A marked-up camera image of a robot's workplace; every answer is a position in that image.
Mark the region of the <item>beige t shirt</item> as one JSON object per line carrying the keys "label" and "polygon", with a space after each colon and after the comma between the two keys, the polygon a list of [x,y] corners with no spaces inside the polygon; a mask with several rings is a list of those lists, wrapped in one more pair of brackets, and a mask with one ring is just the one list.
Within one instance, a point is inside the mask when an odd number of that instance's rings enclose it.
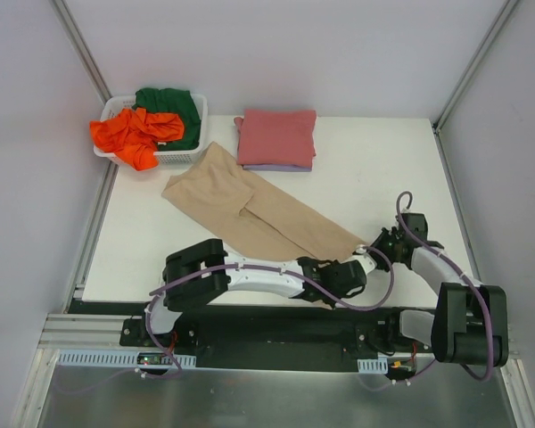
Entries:
{"label": "beige t shirt", "polygon": [[275,262],[348,259],[362,241],[211,144],[162,192],[173,206],[223,241],[227,250]]}

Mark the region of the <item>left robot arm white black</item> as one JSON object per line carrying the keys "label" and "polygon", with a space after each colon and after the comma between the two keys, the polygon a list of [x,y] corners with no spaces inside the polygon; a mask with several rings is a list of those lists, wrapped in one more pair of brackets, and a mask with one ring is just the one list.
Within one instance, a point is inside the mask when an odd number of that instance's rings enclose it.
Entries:
{"label": "left robot arm white black", "polygon": [[275,262],[245,257],[227,250],[220,239],[208,239],[165,259],[162,286],[150,292],[139,334],[150,346],[160,347],[183,313],[227,292],[263,292],[334,307],[362,293],[375,268],[364,250],[343,262],[310,257]]}

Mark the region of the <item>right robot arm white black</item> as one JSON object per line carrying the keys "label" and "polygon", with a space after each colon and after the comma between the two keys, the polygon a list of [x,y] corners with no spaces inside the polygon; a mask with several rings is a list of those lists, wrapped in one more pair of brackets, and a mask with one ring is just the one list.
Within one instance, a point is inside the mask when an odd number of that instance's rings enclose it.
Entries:
{"label": "right robot arm white black", "polygon": [[509,357],[507,297],[499,286],[486,285],[453,262],[444,246],[428,238],[425,215],[403,213],[384,227],[372,246],[376,267],[388,272],[396,263],[420,276],[437,295],[432,317],[405,309],[399,321],[383,329],[385,345],[401,352],[415,339],[426,339],[435,359],[460,366],[502,367]]}

